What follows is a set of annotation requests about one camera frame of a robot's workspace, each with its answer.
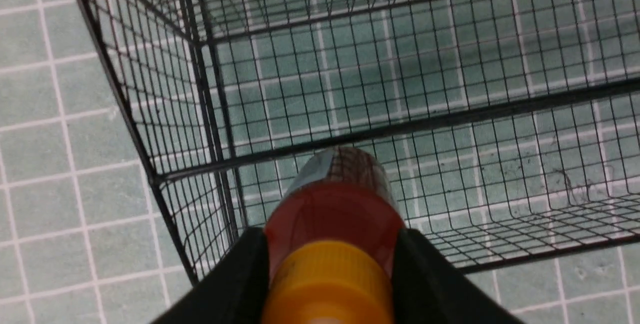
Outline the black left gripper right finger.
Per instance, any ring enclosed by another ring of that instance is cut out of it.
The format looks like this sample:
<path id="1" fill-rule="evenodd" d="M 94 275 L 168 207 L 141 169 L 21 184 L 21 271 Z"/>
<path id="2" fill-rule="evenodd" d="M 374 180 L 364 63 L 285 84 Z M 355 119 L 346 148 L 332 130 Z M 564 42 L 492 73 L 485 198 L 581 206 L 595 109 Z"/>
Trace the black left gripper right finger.
<path id="1" fill-rule="evenodd" d="M 521 324 L 416 229 L 398 231 L 391 273 L 396 324 Z"/>

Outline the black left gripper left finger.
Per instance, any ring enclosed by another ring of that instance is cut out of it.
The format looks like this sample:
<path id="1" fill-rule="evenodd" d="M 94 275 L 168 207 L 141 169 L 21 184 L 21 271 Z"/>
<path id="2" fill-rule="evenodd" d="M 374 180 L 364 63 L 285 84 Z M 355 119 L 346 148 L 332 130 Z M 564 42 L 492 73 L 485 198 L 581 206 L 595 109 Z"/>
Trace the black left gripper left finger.
<path id="1" fill-rule="evenodd" d="M 263 229 L 250 227 L 215 268 L 154 324 L 258 324 L 269 290 Z"/>

